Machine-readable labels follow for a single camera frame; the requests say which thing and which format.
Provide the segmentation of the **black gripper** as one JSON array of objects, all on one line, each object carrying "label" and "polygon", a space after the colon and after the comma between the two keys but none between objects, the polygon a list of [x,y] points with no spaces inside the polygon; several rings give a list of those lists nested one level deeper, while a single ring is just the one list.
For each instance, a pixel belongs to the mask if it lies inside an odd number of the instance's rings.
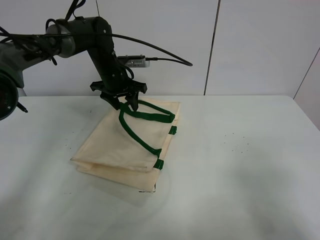
[{"label": "black gripper", "polygon": [[139,104],[139,93],[147,92],[147,85],[130,79],[125,74],[101,75],[101,81],[94,81],[90,88],[92,91],[101,91],[100,98],[108,102],[115,110],[120,109],[120,101],[117,97],[126,96],[125,99],[136,112]]}]

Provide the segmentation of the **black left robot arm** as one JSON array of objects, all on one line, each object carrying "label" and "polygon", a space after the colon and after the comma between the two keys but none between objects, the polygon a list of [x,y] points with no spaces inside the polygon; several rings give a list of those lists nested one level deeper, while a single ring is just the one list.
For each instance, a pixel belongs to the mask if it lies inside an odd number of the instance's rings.
[{"label": "black left robot arm", "polygon": [[49,19],[43,35],[16,35],[1,29],[5,39],[0,42],[0,118],[3,120],[15,108],[27,109],[19,103],[18,90],[24,88],[23,71],[55,56],[70,58],[88,52],[101,78],[90,85],[100,91],[100,98],[113,108],[120,108],[124,97],[131,108],[139,107],[139,93],[147,86],[134,80],[133,71],[125,65],[126,57],[117,57],[112,28],[101,17],[77,17],[75,20]]}]

